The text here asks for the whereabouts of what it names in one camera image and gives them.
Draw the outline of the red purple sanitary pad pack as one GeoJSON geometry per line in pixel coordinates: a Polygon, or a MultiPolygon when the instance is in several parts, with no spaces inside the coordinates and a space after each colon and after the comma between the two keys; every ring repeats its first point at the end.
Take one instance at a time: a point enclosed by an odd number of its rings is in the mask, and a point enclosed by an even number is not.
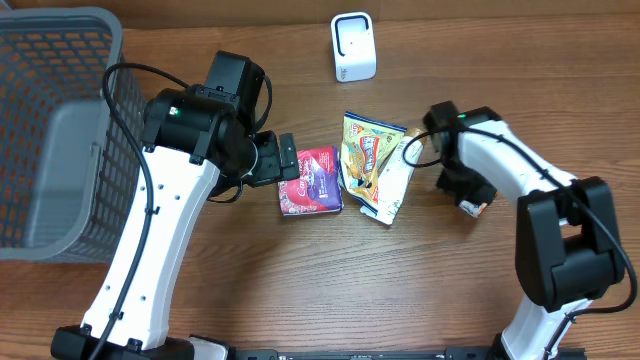
{"type": "Polygon", "coordinates": [[[343,208],[338,182],[338,150],[327,146],[297,152],[297,179],[281,181],[278,197],[284,216],[340,212],[343,208]]]}

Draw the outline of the white gold-capped shampoo bottle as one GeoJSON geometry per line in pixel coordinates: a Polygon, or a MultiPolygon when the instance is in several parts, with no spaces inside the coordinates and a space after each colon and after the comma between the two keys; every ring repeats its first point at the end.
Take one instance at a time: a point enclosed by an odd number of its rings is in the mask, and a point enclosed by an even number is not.
{"type": "Polygon", "coordinates": [[[376,211],[365,206],[360,212],[385,225],[390,226],[403,203],[414,168],[407,164],[416,163],[424,148],[425,139],[416,140],[422,131],[418,128],[409,129],[400,143],[396,146],[391,156],[379,175],[378,205],[376,211]]]}

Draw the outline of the orange tissue pack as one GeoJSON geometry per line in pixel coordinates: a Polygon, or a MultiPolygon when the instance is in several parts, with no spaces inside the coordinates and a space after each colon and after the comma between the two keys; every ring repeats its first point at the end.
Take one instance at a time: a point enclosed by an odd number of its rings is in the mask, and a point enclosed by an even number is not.
{"type": "Polygon", "coordinates": [[[486,202],[476,204],[469,202],[467,200],[463,200],[459,203],[458,207],[464,211],[467,215],[478,218],[482,212],[486,209],[488,204],[486,202]]]}

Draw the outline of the yellow snack bag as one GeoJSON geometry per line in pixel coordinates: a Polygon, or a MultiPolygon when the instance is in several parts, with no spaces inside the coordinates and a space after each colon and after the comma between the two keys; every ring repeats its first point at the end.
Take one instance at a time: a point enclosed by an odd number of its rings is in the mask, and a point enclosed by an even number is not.
{"type": "Polygon", "coordinates": [[[366,209],[376,212],[379,170],[407,128],[346,111],[340,147],[342,187],[366,209]]]}

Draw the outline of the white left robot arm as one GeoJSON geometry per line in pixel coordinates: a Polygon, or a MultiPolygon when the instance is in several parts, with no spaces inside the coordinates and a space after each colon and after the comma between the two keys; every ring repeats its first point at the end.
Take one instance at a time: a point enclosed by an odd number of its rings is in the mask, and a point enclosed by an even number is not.
{"type": "Polygon", "coordinates": [[[169,336],[174,288],[207,202],[236,201],[245,187],[299,177],[291,134],[265,129],[255,111],[266,72],[220,51],[206,80],[174,79],[146,105],[130,144],[140,177],[101,290],[78,325],[57,329],[56,359],[229,359],[232,348],[201,336],[169,336]]]}

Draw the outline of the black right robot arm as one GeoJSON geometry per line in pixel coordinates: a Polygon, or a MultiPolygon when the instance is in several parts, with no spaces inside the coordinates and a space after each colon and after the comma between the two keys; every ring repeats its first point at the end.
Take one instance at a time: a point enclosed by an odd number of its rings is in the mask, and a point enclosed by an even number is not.
{"type": "Polygon", "coordinates": [[[558,345],[581,315],[626,310],[638,283],[621,246],[611,190],[579,179],[520,141],[491,108],[450,102],[423,118],[443,170],[437,187],[476,215],[496,195],[516,209],[515,269],[523,298],[492,345],[445,355],[471,359],[582,359],[558,345]]]}

